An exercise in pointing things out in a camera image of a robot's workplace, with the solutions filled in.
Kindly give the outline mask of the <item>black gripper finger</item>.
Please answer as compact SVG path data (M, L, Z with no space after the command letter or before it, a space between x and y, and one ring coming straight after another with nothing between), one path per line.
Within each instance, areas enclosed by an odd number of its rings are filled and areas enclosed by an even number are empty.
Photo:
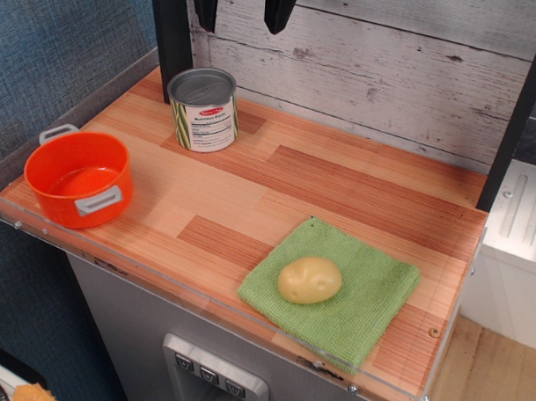
M281 32L288 24L297 0L265 0L264 20L272 34Z
M194 6L200 27L213 33L217 22L217 0L194 0Z

